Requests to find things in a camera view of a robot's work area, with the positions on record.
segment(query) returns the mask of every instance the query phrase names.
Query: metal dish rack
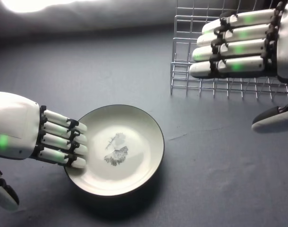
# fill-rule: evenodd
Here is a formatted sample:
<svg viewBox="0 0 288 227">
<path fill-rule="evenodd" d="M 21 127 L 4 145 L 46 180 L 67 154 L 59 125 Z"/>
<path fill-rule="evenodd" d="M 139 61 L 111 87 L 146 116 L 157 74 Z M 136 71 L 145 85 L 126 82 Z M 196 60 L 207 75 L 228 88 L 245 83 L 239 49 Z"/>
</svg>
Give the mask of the metal dish rack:
<svg viewBox="0 0 288 227">
<path fill-rule="evenodd" d="M 276 78 L 195 79 L 189 75 L 189 66 L 195 62 L 192 60 L 192 51 L 206 23 L 218 19 L 221 13 L 227 11 L 259 10 L 257 8 L 259 0 L 251 0 L 251 3 L 248 3 L 248 0 L 235 0 L 233 8 L 227 8 L 227 2 L 228 0 L 177 0 L 170 68 L 170 93 L 172 94 L 173 88 L 184 88 L 186 95 L 189 90 L 196 89 L 199 95 L 203 91 L 209 91 L 213 92 L 213 96 L 218 92 L 225 92 L 227 97 L 231 93 L 237 93 L 243 98 L 251 93 L 257 99 L 260 96 L 269 96 L 271 100 L 274 100 L 276 96 L 284 96 L 288 99 L 288 84 L 282 84 Z M 269 8 L 275 7 L 273 0 L 268 6 Z"/>
</svg>

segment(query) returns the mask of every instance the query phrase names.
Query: plate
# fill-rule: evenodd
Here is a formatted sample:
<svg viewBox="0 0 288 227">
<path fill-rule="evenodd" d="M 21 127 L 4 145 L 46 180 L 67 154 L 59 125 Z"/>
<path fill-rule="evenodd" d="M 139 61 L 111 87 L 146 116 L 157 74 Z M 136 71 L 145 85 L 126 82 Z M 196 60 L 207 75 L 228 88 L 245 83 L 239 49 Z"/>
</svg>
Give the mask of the plate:
<svg viewBox="0 0 288 227">
<path fill-rule="evenodd" d="M 86 168 L 65 168 L 80 189 L 99 196 L 131 192 L 146 183 L 164 155 L 164 136 L 145 111 L 109 105 L 80 119 L 87 126 Z"/>
</svg>

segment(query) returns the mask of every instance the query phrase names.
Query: white plate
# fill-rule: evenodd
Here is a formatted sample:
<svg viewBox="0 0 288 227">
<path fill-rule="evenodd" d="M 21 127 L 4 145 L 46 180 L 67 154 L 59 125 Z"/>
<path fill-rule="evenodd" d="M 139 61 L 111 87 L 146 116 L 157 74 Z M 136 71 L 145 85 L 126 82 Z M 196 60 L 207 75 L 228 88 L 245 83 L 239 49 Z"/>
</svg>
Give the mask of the white plate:
<svg viewBox="0 0 288 227">
<path fill-rule="evenodd" d="M 158 169 L 164 137 L 148 113 L 109 105 L 91 111 L 80 122 L 87 126 L 86 168 L 65 168 L 79 188 L 100 196 L 121 195 L 140 187 Z"/>
</svg>

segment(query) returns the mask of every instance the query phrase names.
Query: robotic hand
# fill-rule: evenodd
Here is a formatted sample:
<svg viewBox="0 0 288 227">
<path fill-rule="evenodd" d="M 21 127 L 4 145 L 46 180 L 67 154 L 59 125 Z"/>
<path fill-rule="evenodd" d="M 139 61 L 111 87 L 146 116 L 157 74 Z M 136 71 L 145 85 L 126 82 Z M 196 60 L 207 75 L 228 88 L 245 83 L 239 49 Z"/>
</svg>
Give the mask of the robotic hand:
<svg viewBox="0 0 288 227">
<path fill-rule="evenodd" d="M 87 127 L 18 95 L 0 92 L 0 157 L 33 158 L 61 166 L 84 168 Z M 1 178 L 0 206 L 18 208 L 15 191 Z"/>
<path fill-rule="evenodd" d="M 206 24 L 197 39 L 191 76 L 200 79 L 277 77 L 288 83 L 288 4 L 275 9 L 224 13 Z M 288 129 L 288 105 L 253 120 L 257 132 Z"/>
</svg>

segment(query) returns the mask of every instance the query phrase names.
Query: wire basket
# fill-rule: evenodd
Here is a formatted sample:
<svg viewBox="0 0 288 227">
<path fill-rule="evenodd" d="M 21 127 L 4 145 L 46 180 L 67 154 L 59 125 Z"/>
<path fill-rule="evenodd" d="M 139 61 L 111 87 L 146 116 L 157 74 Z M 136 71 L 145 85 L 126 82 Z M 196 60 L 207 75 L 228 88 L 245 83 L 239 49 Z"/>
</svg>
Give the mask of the wire basket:
<svg viewBox="0 0 288 227">
<path fill-rule="evenodd" d="M 202 27 L 227 11 L 246 12 L 273 8 L 277 4 L 272 0 L 177 0 L 174 24 L 172 63 L 170 68 L 170 93 L 173 88 L 184 88 L 186 94 L 190 89 L 213 92 L 225 92 L 227 97 L 232 93 L 242 98 L 246 94 L 268 96 L 273 100 L 276 96 L 288 99 L 288 84 L 280 83 L 276 78 L 261 77 L 254 79 L 196 79 L 189 76 L 192 52 L 196 48 L 197 38 L 202 34 Z"/>
</svg>

